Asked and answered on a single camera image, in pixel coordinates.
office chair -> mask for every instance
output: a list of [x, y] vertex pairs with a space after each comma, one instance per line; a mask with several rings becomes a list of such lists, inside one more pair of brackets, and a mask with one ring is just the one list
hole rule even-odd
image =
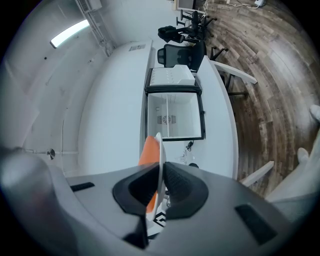
[[216, 21], [217, 18], [211, 18], [209, 21], [207, 21], [207, 16], [199, 18], [197, 11], [194, 11], [191, 16], [187, 16], [183, 14], [183, 10], [180, 10], [181, 21], [183, 20], [183, 18], [191, 21], [191, 28], [186, 27], [185, 23], [178, 21], [177, 17], [176, 25], [178, 26], [180, 24], [184, 26], [183, 28], [177, 29], [179, 32], [187, 34], [191, 39], [204, 40], [206, 38], [206, 33], [213, 37], [213, 35], [208, 30], [208, 25], [212, 21]]
[[[228, 51], [228, 48], [223, 48], [214, 55], [213, 49], [216, 47], [211, 48], [210, 60], [212, 61], [215, 61], [223, 51]], [[187, 65], [190, 70], [198, 71], [205, 55], [207, 55], [206, 44], [204, 41], [199, 41], [194, 46], [165, 44], [163, 48], [158, 50], [157, 59], [158, 63], [163, 64], [165, 68]]]

